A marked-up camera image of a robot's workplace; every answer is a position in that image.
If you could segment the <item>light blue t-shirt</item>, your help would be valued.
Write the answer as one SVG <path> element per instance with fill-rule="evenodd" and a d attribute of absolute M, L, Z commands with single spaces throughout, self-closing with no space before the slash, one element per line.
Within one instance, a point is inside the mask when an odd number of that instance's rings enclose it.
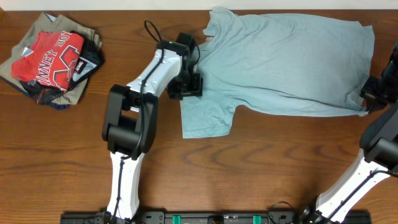
<path fill-rule="evenodd" d="M 229 134 L 238 106 L 284 116 L 364 116 L 371 26 L 308 14 L 210 11 L 200 46 L 201 97 L 181 102 L 182 135 Z"/>

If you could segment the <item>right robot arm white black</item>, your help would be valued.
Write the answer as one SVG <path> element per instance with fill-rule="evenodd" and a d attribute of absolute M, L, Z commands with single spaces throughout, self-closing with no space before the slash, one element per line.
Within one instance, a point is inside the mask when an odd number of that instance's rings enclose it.
<path fill-rule="evenodd" d="M 397 177 L 397 47 L 380 77 L 369 77 L 360 96 L 366 100 L 367 112 L 383 110 L 383 114 L 364 131 L 354 162 L 296 223 L 371 223 L 369 212 L 352 207 L 378 183 Z"/>

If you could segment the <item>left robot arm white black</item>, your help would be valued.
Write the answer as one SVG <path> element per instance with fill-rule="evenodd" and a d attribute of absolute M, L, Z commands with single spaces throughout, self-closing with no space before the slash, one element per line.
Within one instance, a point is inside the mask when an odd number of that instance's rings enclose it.
<path fill-rule="evenodd" d="M 191 34 L 161 40 L 135 80 L 110 89 L 102 138 L 108 143 L 113 178 L 104 223 L 135 223 L 141 166 L 155 139 L 159 98 L 164 91 L 175 100 L 202 96 L 203 79 L 194 56 L 199 52 Z"/>

